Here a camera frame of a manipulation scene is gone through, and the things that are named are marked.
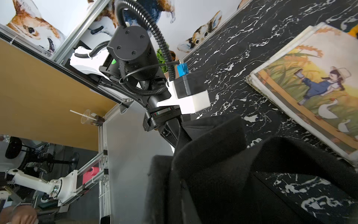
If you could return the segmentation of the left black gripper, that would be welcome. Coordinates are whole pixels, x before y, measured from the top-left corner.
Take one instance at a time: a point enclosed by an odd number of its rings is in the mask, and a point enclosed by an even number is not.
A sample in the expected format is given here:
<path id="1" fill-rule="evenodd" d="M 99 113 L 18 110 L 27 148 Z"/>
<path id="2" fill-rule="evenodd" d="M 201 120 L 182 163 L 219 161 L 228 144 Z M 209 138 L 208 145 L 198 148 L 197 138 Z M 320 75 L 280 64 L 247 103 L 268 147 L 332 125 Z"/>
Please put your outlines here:
<path id="1" fill-rule="evenodd" d="M 143 128 L 149 132 L 157 131 L 171 146 L 178 142 L 180 123 L 182 122 L 181 110 L 178 105 L 157 106 L 159 96 L 151 96 L 146 103 L 146 112 L 143 119 Z"/>

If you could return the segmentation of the black canvas tote bag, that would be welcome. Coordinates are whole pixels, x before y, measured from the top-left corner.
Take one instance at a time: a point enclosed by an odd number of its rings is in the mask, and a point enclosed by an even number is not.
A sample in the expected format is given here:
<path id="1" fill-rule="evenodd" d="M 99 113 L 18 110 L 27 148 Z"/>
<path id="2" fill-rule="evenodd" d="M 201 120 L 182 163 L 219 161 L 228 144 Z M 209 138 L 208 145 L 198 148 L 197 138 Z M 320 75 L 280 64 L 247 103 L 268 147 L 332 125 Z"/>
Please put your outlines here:
<path id="1" fill-rule="evenodd" d="M 239 116 L 179 124 L 173 156 L 152 159 L 144 224 L 355 224 L 358 175 L 302 141 L 247 147 Z"/>

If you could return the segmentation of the cream tote bag yellow handles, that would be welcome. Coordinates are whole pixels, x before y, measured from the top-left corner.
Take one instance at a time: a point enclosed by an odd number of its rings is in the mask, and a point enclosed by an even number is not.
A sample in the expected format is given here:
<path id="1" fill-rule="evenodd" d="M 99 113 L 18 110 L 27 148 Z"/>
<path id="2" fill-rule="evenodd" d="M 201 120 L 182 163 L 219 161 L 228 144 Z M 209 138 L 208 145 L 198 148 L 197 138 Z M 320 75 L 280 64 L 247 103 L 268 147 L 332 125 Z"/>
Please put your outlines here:
<path id="1" fill-rule="evenodd" d="M 353 167 L 358 165 L 358 28 L 308 26 L 246 82 Z"/>

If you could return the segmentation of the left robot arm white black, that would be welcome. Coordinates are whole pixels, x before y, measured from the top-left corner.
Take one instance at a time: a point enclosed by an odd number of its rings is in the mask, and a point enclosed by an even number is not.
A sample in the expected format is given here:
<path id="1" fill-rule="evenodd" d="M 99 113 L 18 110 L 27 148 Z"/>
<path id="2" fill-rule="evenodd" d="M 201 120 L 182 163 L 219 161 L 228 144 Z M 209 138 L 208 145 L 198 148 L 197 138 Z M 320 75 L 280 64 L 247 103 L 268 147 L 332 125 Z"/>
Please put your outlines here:
<path id="1" fill-rule="evenodd" d="M 113 37 L 93 50 L 78 47 L 69 65 L 86 75 L 96 75 L 99 86 L 115 90 L 145 110 L 143 128 L 156 130 L 176 146 L 181 112 L 178 106 L 160 106 L 171 97 L 176 61 L 155 19 L 137 1 L 115 1 L 118 26 Z"/>

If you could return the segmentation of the person's hand in background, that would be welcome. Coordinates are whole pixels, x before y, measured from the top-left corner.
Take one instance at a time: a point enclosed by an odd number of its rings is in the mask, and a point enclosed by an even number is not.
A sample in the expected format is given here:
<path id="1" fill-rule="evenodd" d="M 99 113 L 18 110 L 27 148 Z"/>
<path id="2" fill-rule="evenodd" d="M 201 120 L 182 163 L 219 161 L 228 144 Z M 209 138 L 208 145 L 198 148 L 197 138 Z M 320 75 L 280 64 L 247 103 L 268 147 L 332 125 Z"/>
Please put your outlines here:
<path id="1" fill-rule="evenodd" d="M 9 222 L 11 224 L 35 224 L 36 210 L 30 205 L 21 205 L 13 209 Z"/>

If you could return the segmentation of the potted green plant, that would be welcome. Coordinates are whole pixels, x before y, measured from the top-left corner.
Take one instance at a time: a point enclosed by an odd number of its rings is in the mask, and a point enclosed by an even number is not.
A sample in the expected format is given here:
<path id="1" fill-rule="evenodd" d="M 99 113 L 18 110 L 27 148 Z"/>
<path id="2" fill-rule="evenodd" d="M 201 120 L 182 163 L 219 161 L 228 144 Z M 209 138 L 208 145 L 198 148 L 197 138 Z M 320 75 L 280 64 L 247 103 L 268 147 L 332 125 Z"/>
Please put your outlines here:
<path id="1" fill-rule="evenodd" d="M 175 52 L 172 51 L 172 50 L 169 50 L 169 52 L 170 52 L 170 54 L 171 54 L 172 61 L 175 61 L 175 60 L 176 60 L 176 54 L 175 54 Z M 159 64 L 165 64 L 166 59 L 165 59 L 165 57 L 164 57 L 164 55 L 163 55 L 163 53 L 162 53 L 162 50 L 161 50 L 160 48 L 157 50 L 156 55 L 157 55 L 158 63 L 159 63 Z M 166 65 L 162 65 L 160 68 L 161 68 L 161 70 L 162 70 L 163 73 L 167 73 L 167 72 L 168 72 L 168 67 L 167 67 Z"/>

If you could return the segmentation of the clear plastic cup with straw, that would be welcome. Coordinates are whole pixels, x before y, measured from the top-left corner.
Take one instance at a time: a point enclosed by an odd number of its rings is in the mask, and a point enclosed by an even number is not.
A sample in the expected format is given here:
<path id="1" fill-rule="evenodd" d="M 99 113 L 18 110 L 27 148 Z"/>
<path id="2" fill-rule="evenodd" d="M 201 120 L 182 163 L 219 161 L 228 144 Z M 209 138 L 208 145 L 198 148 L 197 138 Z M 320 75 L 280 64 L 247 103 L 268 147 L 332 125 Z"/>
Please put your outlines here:
<path id="1" fill-rule="evenodd" d="M 105 119 L 96 113 L 93 113 L 91 110 L 87 109 L 84 113 L 75 112 L 70 110 L 70 112 L 81 116 L 81 124 L 88 124 L 97 127 L 101 127 L 105 122 Z"/>

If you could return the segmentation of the pink object on outside rail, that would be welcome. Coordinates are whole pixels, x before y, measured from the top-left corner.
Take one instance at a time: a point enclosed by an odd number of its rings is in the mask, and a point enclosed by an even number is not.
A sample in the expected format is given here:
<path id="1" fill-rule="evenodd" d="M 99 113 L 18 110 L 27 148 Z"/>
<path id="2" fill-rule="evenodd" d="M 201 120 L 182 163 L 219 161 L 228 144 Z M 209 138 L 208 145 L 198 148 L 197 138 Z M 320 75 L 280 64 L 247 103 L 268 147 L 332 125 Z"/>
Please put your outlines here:
<path id="1" fill-rule="evenodd" d="M 89 180 L 91 180 L 94 176 L 99 173 L 99 167 L 92 167 L 87 172 L 83 174 L 82 184 L 86 184 Z"/>

